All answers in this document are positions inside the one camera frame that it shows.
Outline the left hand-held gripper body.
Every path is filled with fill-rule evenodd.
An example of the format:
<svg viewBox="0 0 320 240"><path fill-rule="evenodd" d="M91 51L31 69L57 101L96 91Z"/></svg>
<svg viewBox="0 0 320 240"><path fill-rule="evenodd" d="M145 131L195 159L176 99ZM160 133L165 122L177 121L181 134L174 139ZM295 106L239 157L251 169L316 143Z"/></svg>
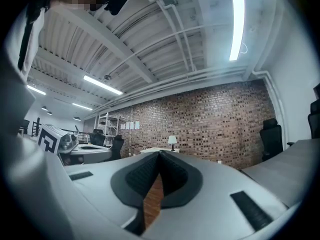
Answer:
<svg viewBox="0 0 320 240"><path fill-rule="evenodd" d="M70 154L78 146L78 141L74 134L52 124L42 124L37 144L45 152L57 155L62 159L61 154Z"/></svg>

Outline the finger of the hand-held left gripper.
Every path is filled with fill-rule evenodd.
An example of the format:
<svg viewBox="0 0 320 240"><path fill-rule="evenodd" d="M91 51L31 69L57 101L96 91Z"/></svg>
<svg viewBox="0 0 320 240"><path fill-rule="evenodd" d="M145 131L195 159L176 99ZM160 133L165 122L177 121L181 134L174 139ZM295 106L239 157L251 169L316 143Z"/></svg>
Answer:
<svg viewBox="0 0 320 240"><path fill-rule="evenodd" d="M112 151L108 149L73 149L70 153L71 158L76 159L81 164L95 164L112 157Z"/></svg>
<svg viewBox="0 0 320 240"><path fill-rule="evenodd" d="M93 144L78 144L77 149L79 150L107 150L107 147L99 146L99 145L93 145Z"/></svg>

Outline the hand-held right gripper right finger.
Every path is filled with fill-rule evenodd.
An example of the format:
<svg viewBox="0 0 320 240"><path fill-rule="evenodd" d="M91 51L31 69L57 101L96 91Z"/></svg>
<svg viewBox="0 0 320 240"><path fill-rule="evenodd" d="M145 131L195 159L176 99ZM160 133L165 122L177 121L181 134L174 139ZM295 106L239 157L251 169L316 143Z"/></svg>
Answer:
<svg viewBox="0 0 320 240"><path fill-rule="evenodd" d="M271 192L227 165L162 151L163 186L181 180L167 195L147 240L267 240L287 207Z"/></svg>

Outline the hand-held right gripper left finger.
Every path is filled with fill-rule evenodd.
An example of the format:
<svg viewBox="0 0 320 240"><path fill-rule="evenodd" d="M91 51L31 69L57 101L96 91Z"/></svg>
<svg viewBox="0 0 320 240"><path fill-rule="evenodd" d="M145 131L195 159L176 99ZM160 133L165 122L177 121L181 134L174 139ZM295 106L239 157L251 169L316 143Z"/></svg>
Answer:
<svg viewBox="0 0 320 240"><path fill-rule="evenodd" d="M117 226L140 236L146 229L144 199L158 174L159 152L113 161L66 166L75 187Z"/></svg>

